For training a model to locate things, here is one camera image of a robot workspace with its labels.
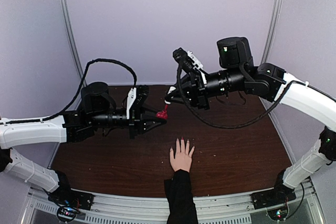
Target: human hand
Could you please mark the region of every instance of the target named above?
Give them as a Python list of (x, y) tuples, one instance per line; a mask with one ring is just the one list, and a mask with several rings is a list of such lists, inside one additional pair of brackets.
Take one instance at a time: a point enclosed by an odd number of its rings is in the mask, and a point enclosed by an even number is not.
[(170, 164), (174, 170), (177, 172), (178, 170), (185, 170), (186, 172), (190, 172), (190, 167), (192, 163), (192, 156), (195, 151), (195, 147), (191, 149), (189, 152), (190, 142), (187, 141), (187, 145), (184, 144), (183, 138), (180, 141), (176, 140), (176, 154), (174, 158), (174, 149), (170, 148)]

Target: black sleeve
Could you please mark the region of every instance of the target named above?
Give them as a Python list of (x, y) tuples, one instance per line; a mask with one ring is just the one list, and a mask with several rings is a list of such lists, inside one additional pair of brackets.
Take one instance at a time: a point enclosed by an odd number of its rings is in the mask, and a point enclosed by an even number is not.
[(198, 224), (189, 173), (178, 170), (164, 181), (164, 189), (170, 210), (167, 224)]

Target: robotic arm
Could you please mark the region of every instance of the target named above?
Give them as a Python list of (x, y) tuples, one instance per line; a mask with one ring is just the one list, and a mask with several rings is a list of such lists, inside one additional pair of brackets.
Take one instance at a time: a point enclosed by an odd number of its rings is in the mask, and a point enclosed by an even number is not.
[[(177, 83), (170, 87), (166, 103), (185, 104), (191, 112), (209, 126), (238, 129), (249, 126), (267, 115), (279, 103), (291, 106), (322, 122), (326, 127), (315, 145), (291, 167), (279, 173), (274, 189), (252, 195), (255, 209), (282, 204), (295, 199), (294, 188), (325, 164), (336, 160), (336, 100), (302, 82), (285, 70), (270, 63), (253, 64), (248, 40), (244, 37), (217, 42), (220, 66), (226, 70), (207, 74), (202, 65), (182, 48), (174, 51), (178, 62)], [(182, 69), (187, 73), (181, 76)], [(217, 125), (202, 118), (193, 107), (209, 109), (208, 98), (244, 91), (273, 102), (261, 116), (240, 125)]]
[(131, 88), (125, 98), (126, 107), (120, 108), (110, 96), (106, 83), (94, 82), (82, 88), (80, 93), (81, 104), (74, 111), (60, 112), (47, 118), (0, 119), (0, 172), (43, 188), (49, 199), (57, 204), (70, 207), (79, 204), (81, 209), (90, 209), (92, 194), (71, 190), (64, 173), (35, 164), (13, 147), (45, 142), (80, 142), (94, 136), (98, 129), (109, 129), (109, 133), (113, 129), (128, 128), (130, 138), (135, 138), (165, 124), (166, 120), (156, 116), (158, 110), (145, 104), (149, 95), (147, 86)]

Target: white wall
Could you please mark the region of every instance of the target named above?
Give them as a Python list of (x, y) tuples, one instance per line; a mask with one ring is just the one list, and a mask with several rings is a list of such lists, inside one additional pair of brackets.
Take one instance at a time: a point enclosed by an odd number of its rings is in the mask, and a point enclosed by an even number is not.
[[(336, 0), (283, 0), (269, 62), (336, 97)], [(296, 159), (318, 139), (323, 125), (279, 106), (275, 114)], [(328, 223), (336, 223), (336, 164), (312, 179)]]
[[(0, 114), (6, 118), (58, 112), (79, 77), (67, 42), (59, 0), (0, 0)], [(47, 166), (55, 144), (18, 147)], [(0, 223), (18, 223), (29, 187), (0, 174)]]
[[(216, 42), (249, 38), (260, 63), (273, 0), (67, 0), (84, 65), (97, 57), (129, 64), (140, 83), (175, 83), (173, 50), (192, 50), (209, 72), (218, 71)], [(117, 66), (92, 66), (88, 83), (131, 83)]]

